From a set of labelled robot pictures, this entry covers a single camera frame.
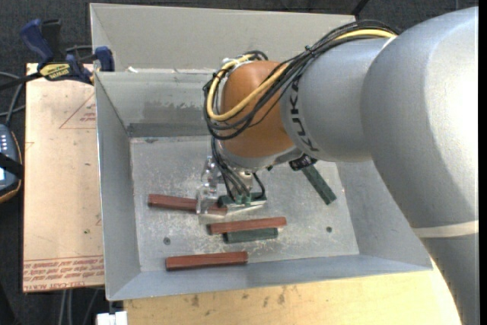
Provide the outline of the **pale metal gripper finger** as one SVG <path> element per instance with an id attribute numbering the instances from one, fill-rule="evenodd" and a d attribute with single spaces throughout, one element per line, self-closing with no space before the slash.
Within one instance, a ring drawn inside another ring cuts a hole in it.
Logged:
<path id="1" fill-rule="evenodd" d="M 219 196 L 210 196 L 205 193 L 196 195 L 196 214 L 200 223 L 216 221 L 227 215 L 228 208 L 221 206 L 218 200 Z"/>
<path id="2" fill-rule="evenodd" d="M 207 157 L 202 169 L 202 193 L 207 198 L 217 199 L 221 174 L 213 157 Z"/>

